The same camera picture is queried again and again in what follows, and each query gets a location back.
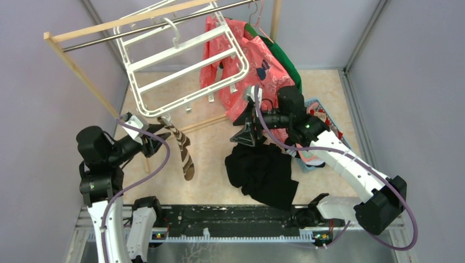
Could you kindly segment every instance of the clothes hanger hook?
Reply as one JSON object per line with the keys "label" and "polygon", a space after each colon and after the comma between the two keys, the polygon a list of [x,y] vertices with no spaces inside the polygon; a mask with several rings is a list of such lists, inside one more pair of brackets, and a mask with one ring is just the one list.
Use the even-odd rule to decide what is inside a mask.
{"label": "clothes hanger hook", "polygon": [[252,16],[258,12],[258,4],[257,4],[257,1],[256,1],[256,0],[253,0],[253,3],[255,4],[255,12],[253,12],[252,14],[250,14],[250,16],[248,17],[248,23],[249,23],[249,24],[250,24],[251,21],[252,21]]}

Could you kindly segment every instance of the red garment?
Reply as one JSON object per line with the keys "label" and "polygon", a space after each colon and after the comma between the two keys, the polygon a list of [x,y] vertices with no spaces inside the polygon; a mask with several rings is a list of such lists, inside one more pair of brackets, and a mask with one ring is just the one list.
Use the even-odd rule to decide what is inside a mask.
{"label": "red garment", "polygon": [[[244,111],[247,102],[243,94],[247,87],[258,84],[263,89],[263,99],[270,99],[277,107],[277,91],[285,86],[295,85],[287,71],[281,66],[277,59],[271,54],[266,44],[259,36],[252,38],[251,34],[244,30],[246,23],[243,21],[227,19],[229,28],[232,30],[239,46],[242,48],[247,61],[250,64],[247,76],[235,83],[237,91],[231,94],[229,87],[219,91],[220,101],[226,108],[226,115],[232,121],[236,120]],[[216,27],[215,20],[207,18],[206,31]],[[228,49],[229,41],[225,36],[217,37],[207,42],[203,49],[203,59],[208,59]],[[239,72],[239,59],[227,57],[217,61],[200,71],[200,87],[205,88],[215,83],[218,67],[223,64],[222,79],[233,76]],[[262,110],[271,109],[269,102],[262,102]],[[285,129],[271,131],[282,142],[288,137]]]}

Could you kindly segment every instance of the wooden pole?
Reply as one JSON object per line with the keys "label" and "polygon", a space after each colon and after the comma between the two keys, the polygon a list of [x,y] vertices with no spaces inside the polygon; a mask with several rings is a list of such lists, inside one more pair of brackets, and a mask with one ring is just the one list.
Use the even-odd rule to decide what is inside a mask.
{"label": "wooden pole", "polygon": [[271,33],[270,38],[275,41],[277,38],[277,29],[279,27],[279,18],[281,15],[282,0],[274,0],[273,15],[271,17]]}
{"label": "wooden pole", "polygon": [[153,11],[149,11],[149,12],[146,12],[146,13],[142,13],[142,14],[138,14],[138,15],[132,15],[132,16],[128,16],[126,18],[121,18],[121,19],[118,19],[118,20],[106,22],[106,23],[103,23],[103,24],[100,24],[100,25],[86,27],[86,28],[79,29],[79,30],[76,30],[76,31],[61,34],[61,35],[55,36],[54,39],[55,39],[56,42],[62,42],[62,41],[65,41],[65,40],[70,40],[70,39],[73,39],[73,38],[82,37],[82,36],[89,35],[89,34],[92,34],[92,33],[97,33],[97,32],[103,31],[103,30],[112,29],[112,28],[117,27],[117,26],[123,26],[123,25],[126,25],[126,24],[131,24],[131,23],[135,23],[135,22],[138,22],[138,21],[141,21],[141,20],[154,18],[156,16],[165,15],[165,14],[176,12],[176,11],[179,11],[179,10],[183,10],[183,9],[187,9],[187,8],[191,8],[191,7],[196,7],[198,5],[207,4],[207,3],[210,3],[210,2],[213,2],[213,1],[216,1],[216,0],[192,0],[192,1],[188,1],[186,3],[175,4],[175,5],[172,5],[170,7],[155,9]]}
{"label": "wooden pole", "polygon": [[76,74],[76,76],[86,85],[86,87],[97,97],[97,99],[105,106],[113,118],[118,117],[120,114],[116,111],[113,105],[103,96],[97,86],[87,77],[84,71],[76,64],[74,59],[68,54],[64,53],[60,44],[50,34],[44,33],[44,40],[52,47],[52,49],[60,56],[60,58],[68,65],[68,67]]}

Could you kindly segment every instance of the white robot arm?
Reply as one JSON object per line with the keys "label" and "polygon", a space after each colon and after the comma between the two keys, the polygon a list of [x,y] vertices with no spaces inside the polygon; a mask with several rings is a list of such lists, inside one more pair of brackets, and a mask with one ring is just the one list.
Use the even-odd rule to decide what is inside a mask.
{"label": "white robot arm", "polygon": [[[406,197],[406,182],[400,176],[391,179],[372,168],[348,149],[323,121],[308,115],[304,98],[296,87],[281,88],[277,93],[279,107],[267,112],[261,111],[256,104],[256,100],[260,100],[259,91],[255,86],[245,92],[244,98],[249,103],[233,123],[244,127],[230,141],[254,146],[263,129],[285,128],[292,141],[310,146],[310,152],[332,167],[358,194],[358,197],[319,195],[309,204],[315,222],[325,219],[357,221],[369,233],[379,235],[404,211],[404,206],[389,186],[367,168],[389,182],[403,199]],[[284,148],[302,150],[279,142],[271,133],[269,136]]]}

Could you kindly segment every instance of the metal rod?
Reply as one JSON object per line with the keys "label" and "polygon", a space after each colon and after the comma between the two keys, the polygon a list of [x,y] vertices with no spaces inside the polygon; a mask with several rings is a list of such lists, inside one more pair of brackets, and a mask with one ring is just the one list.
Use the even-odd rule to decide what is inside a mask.
{"label": "metal rod", "polygon": [[[188,15],[188,16],[184,16],[182,18],[175,19],[175,20],[173,20],[173,23],[182,22],[182,21],[189,20],[189,19],[192,19],[192,18],[198,18],[199,16],[211,14],[211,13],[218,12],[218,11],[221,11],[221,10],[226,10],[226,9],[229,9],[229,8],[238,7],[238,6],[241,6],[241,5],[244,5],[244,4],[253,3],[254,1],[255,0],[245,0],[245,1],[242,1],[242,2],[234,3],[234,4],[225,5],[223,7],[218,7],[218,8],[214,8],[214,9],[211,9],[211,10],[191,14],[191,15]],[[151,30],[151,29],[155,29],[155,28],[159,28],[159,27],[163,27],[163,26],[167,26],[167,25],[169,25],[169,24],[166,23],[166,22],[163,22],[163,23],[160,23],[160,24],[152,25],[152,26],[142,27],[142,28],[139,28],[139,29],[136,29],[136,30],[133,30],[133,31],[117,34],[117,35],[114,35],[114,36],[111,36],[111,37],[105,37],[105,38],[97,39],[97,40],[94,40],[94,41],[82,43],[82,44],[79,44],[79,45],[73,45],[71,47],[64,48],[63,52],[69,52],[69,51],[73,51],[73,50],[76,50],[76,49],[89,47],[91,45],[96,45],[96,44],[99,44],[99,43],[107,42],[107,41],[114,40],[114,39],[121,38],[121,37],[125,37],[125,36],[130,36],[130,35],[133,35],[133,34],[141,33],[141,32],[147,31],[147,30]]]}
{"label": "metal rod", "polygon": [[[80,2],[82,4],[82,7],[86,10],[87,14],[92,19],[95,25],[103,23],[99,13],[97,12],[95,6],[92,4],[90,0],[80,0]],[[99,34],[100,37],[110,37],[110,34],[107,30],[100,31]],[[115,61],[119,64],[120,68],[123,70],[123,72],[126,72],[126,68],[124,67],[123,60],[121,59],[120,51],[118,50],[116,43],[113,41],[109,41],[106,42],[106,45],[110,50],[111,55],[113,56]]]}

